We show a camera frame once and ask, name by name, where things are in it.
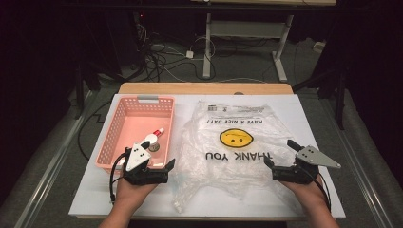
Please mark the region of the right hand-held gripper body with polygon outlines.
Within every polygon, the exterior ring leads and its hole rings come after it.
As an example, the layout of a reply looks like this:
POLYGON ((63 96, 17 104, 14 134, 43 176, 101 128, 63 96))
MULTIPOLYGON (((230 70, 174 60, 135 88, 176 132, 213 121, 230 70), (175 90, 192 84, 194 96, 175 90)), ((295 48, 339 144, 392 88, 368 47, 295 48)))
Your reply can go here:
POLYGON ((287 181, 297 184, 309 184, 317 179, 319 167, 340 168, 341 164, 334 161, 318 149, 308 146, 291 145, 297 153, 295 162, 291 166, 277 166, 272 164, 274 181, 287 181))

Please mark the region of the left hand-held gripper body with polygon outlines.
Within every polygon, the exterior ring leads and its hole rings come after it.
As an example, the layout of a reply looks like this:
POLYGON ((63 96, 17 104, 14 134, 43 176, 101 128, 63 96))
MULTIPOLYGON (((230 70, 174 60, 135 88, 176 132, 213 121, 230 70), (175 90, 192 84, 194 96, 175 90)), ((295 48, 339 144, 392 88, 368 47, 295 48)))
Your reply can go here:
POLYGON ((151 169, 148 167, 151 155, 140 144, 134 144, 126 156, 123 178, 132 185, 167 183, 168 169, 151 169))

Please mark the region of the pink plastic basket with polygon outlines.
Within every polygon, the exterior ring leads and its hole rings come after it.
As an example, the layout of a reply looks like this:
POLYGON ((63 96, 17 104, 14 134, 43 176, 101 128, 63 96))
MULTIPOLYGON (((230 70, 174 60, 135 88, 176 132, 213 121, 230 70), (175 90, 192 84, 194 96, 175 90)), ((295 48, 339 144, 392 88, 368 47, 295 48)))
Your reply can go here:
POLYGON ((127 147, 163 128, 158 137, 160 149, 151 155, 148 167, 162 169, 167 164, 175 99, 157 95, 115 95, 96 143, 95 165, 110 172, 112 164, 127 147))

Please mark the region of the clear printed plastic bag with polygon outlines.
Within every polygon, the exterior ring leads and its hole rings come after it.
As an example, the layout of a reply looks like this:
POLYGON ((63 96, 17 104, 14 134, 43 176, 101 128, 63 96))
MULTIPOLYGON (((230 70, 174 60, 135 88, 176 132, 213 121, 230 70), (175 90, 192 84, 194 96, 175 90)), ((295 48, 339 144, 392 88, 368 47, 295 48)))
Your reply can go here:
POLYGON ((242 199, 252 187, 266 188, 288 205, 297 201, 273 180, 266 157, 278 166, 294 162, 290 131, 268 104, 230 105, 199 101, 181 130, 173 178, 173 205, 182 212, 203 187, 242 199))

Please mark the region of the person's right hand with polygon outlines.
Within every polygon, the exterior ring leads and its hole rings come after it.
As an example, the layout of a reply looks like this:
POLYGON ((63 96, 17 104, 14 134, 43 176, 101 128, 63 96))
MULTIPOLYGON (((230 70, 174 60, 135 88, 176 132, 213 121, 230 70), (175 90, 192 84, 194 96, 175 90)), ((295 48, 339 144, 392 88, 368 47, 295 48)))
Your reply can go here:
POLYGON ((282 181, 281 184, 294 193, 305 211, 313 212, 315 209, 328 208, 326 197, 322 193, 321 178, 317 178, 309 184, 297 184, 287 181, 282 181))

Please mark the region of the person's left hand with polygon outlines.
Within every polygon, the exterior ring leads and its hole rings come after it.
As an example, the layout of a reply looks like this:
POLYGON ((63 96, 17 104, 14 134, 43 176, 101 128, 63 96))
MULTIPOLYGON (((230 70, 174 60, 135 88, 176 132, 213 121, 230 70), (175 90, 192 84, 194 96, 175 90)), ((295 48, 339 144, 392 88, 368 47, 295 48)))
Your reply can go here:
POLYGON ((120 179, 117 185, 115 205, 138 208, 156 187, 157 184, 132 185, 127 180, 120 179))

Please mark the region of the black stand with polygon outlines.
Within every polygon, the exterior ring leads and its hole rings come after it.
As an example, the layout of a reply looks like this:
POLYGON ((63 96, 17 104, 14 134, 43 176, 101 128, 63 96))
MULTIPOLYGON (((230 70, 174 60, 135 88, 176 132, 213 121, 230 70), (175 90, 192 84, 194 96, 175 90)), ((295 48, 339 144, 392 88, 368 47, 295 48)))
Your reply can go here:
POLYGON ((80 118, 85 107, 84 84, 89 90, 98 91, 101 88, 96 65, 93 62, 79 63, 75 69, 76 120, 80 118))
POLYGON ((293 85, 292 90, 298 92, 305 87, 310 87, 317 89, 317 96, 319 99, 330 99, 334 97, 336 99, 334 108, 335 121, 338 128, 343 130, 345 83, 346 68, 343 64, 335 64, 323 72, 313 75, 301 83, 293 85))

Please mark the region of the aluminium rail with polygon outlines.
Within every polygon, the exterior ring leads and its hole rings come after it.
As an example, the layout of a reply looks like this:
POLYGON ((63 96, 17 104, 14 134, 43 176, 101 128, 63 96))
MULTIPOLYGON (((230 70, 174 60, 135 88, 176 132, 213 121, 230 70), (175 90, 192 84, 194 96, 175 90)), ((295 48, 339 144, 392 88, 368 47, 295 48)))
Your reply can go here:
POLYGON ((342 204, 347 219, 354 220, 359 227, 368 224, 370 228, 397 228, 392 200, 399 197, 399 188, 357 116, 353 102, 348 99, 342 113, 343 129, 336 123, 334 103, 322 100, 321 104, 336 134, 338 154, 343 158, 342 166, 346 171, 337 189, 346 193, 342 204))
POLYGON ((49 162, 44 175, 40 179, 38 185, 32 193, 25 209, 23 210, 20 218, 17 220, 14 228, 30 228, 33 222, 36 220, 47 196, 50 192, 53 183, 56 181, 58 174, 66 160, 67 152, 74 137, 78 134, 80 127, 82 126, 86 115, 93 105, 95 99, 98 96, 98 91, 89 91, 84 99, 84 108, 81 114, 74 120, 71 129, 67 132, 65 139, 59 145, 55 154, 49 162))

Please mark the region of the white desk frame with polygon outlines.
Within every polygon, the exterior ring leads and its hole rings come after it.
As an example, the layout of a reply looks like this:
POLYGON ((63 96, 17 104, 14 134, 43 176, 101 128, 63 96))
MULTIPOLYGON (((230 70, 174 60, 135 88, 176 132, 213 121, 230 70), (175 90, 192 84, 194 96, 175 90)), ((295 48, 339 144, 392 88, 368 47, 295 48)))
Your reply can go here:
POLYGON ((278 49, 272 52, 273 64, 276 68, 278 79, 282 83, 288 81, 281 55, 293 23, 294 16, 288 15, 284 22, 256 22, 256 21, 231 21, 217 20, 212 18, 211 13, 206 14, 205 21, 205 48, 203 55, 202 77, 211 78, 211 58, 215 53, 216 46, 211 40, 215 37, 240 37, 240 38, 274 38, 279 39, 278 49))

